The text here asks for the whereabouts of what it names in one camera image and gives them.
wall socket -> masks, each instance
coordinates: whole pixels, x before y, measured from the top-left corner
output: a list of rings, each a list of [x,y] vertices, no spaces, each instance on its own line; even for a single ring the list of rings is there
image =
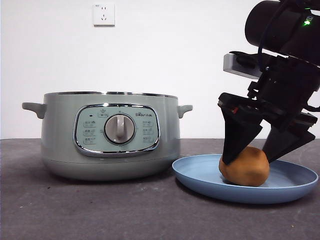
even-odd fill
[[[114,27],[115,24],[115,4],[104,3],[92,6],[93,25]]]

stainless steel rim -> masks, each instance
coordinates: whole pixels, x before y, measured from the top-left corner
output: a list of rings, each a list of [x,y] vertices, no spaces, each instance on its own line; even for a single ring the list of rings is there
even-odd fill
[[[144,93],[144,92],[127,92],[127,91],[62,91],[46,93],[44,96],[54,95],[84,95],[84,94],[97,94],[97,95],[127,95],[127,96],[151,96],[151,97],[163,97],[178,99],[176,96],[156,94],[156,93]]]

cooker pot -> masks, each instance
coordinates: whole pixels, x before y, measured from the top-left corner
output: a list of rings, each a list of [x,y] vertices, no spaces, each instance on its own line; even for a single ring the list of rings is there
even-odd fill
[[[170,95],[53,92],[22,108],[43,119],[41,158],[54,174],[90,181],[145,177],[180,155],[179,119],[192,105]]]

gray table surface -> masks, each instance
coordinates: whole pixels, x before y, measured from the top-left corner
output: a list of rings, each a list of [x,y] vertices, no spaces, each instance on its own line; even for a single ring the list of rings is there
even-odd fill
[[[319,185],[289,203],[230,203],[192,192],[171,168],[135,180],[76,181],[47,171],[39,139],[0,143],[2,240],[320,239]],[[181,140],[183,156],[222,148],[222,139]],[[281,159],[320,174],[319,158],[317,139]]]

control button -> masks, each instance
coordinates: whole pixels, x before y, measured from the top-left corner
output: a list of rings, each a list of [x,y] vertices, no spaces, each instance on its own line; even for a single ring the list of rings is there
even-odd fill
[[[154,131],[152,130],[152,127],[144,128],[142,131],[143,131],[143,135],[152,135],[152,134],[154,134]]]
[[[144,143],[153,143],[154,142],[154,138],[152,136],[144,136],[143,137],[143,142]]]
[[[95,137],[86,137],[83,140],[83,143],[86,145],[94,145],[94,144],[97,144],[97,140]]]
[[[104,132],[111,142],[123,144],[133,137],[135,124],[129,117],[117,114],[106,121]]]
[[[86,129],[86,130],[83,130],[83,136],[86,136],[86,137],[92,137],[95,135],[95,129]]]
[[[150,120],[148,121],[142,121],[142,126],[143,127],[152,127],[154,125],[154,123]]]
[[[83,123],[83,126],[85,128],[95,128],[97,126],[97,123],[96,123],[96,121],[85,121]]]

